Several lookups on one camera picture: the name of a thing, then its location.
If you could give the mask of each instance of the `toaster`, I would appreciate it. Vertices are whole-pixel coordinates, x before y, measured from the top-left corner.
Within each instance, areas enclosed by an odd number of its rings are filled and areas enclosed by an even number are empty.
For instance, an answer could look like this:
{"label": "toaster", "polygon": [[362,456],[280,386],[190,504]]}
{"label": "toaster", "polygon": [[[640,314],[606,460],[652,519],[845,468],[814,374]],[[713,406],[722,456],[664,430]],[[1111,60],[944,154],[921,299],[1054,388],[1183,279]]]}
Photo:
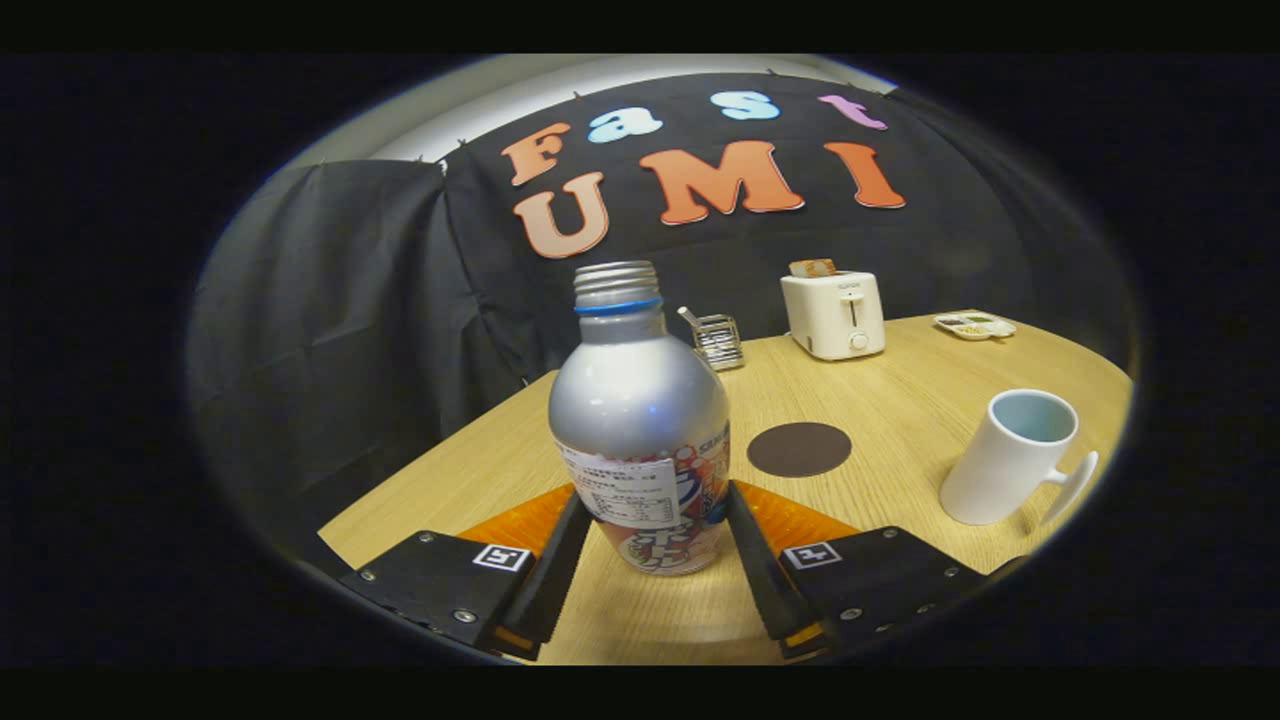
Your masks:
{"label": "toaster", "polygon": [[876,275],[838,270],[823,278],[782,278],[791,340],[823,360],[884,350],[884,313]]}

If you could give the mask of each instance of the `white mug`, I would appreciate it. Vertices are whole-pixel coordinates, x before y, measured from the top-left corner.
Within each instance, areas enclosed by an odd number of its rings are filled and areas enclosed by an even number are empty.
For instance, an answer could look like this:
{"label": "white mug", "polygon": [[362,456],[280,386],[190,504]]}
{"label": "white mug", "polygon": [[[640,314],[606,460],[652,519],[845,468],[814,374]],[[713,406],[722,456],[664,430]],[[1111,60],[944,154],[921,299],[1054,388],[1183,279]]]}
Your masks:
{"label": "white mug", "polygon": [[1009,389],[991,400],[977,434],[942,482],[942,509],[968,525],[998,523],[1041,483],[1062,486],[1041,518],[1051,523],[1079,497],[1098,465],[1091,451],[1070,477],[1056,465],[1080,429],[1069,402],[1039,389]]}

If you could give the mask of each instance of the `wooden table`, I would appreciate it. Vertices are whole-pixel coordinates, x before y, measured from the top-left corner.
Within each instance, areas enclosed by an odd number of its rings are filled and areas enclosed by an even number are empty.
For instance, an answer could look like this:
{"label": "wooden table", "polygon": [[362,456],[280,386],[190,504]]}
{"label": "wooden table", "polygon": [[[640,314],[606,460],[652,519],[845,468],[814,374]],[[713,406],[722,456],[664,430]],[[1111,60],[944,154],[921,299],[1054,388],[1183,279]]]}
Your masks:
{"label": "wooden table", "polygon": [[[1100,455],[1085,495],[1103,479],[1129,411],[1132,383],[1106,359],[1019,323],[1006,340],[968,342],[932,315],[886,323],[886,350],[837,363],[809,356],[790,337],[744,343],[746,364],[719,373],[728,392],[733,478],[808,505],[855,528],[899,525],[979,573],[1036,550],[1037,527],[1057,492],[1041,486],[1009,519],[983,528],[947,516],[937,493],[991,397],[1032,387],[1075,406],[1080,432],[1059,469]],[[457,534],[568,482],[552,442],[547,404],[554,373],[435,446],[320,529],[353,568],[413,530]],[[842,465],[780,478],[746,459],[759,433],[794,421],[827,423],[852,439]],[[588,533],[573,585],[538,664],[781,664],[751,601],[730,533],[710,568],[684,578],[643,575]]]}

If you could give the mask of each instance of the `silver bottle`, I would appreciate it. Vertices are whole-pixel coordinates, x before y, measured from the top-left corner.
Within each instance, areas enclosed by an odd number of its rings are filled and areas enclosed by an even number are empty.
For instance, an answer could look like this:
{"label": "silver bottle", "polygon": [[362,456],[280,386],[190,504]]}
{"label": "silver bottle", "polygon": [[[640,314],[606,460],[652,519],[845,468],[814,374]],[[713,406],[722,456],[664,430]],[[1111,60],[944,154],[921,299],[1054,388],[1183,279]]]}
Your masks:
{"label": "silver bottle", "polygon": [[648,261],[575,274],[581,345],[550,395],[550,429],[579,496],[640,571],[716,559],[728,488],[728,396],[707,360],[667,333]]}

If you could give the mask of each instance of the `brown round coaster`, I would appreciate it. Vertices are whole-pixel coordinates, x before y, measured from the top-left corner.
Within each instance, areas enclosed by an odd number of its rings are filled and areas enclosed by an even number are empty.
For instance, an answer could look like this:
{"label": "brown round coaster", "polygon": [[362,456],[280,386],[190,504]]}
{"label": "brown round coaster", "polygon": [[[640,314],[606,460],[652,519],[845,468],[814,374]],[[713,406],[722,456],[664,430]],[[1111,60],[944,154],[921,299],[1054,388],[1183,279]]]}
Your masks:
{"label": "brown round coaster", "polygon": [[833,470],[854,443],[840,428],[822,423],[790,423],[764,430],[746,447],[746,457],[764,473],[804,478]]}

